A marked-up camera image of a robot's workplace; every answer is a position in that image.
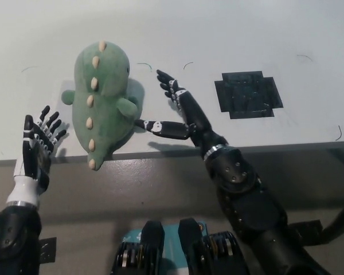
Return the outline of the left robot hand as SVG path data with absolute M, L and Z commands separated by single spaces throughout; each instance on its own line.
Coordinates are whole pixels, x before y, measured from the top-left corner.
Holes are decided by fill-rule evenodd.
M 67 134 L 59 129 L 62 120 L 60 113 L 47 117 L 50 106 L 45 106 L 38 119 L 25 116 L 21 154 L 14 168 L 14 188 L 7 198 L 7 206 L 22 206 L 38 209 L 40 196 L 48 189 L 52 156 L 57 144 Z

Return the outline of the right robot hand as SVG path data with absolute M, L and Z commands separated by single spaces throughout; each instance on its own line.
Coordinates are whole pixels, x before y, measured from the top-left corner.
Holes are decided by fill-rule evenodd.
M 135 126 L 153 135 L 177 139 L 190 139 L 200 149 L 203 160 L 229 148 L 227 140 L 213 131 L 212 125 L 193 95 L 179 86 L 176 78 L 157 70 L 157 79 L 165 95 L 177 107 L 183 118 L 182 123 L 173 121 L 135 120 Z

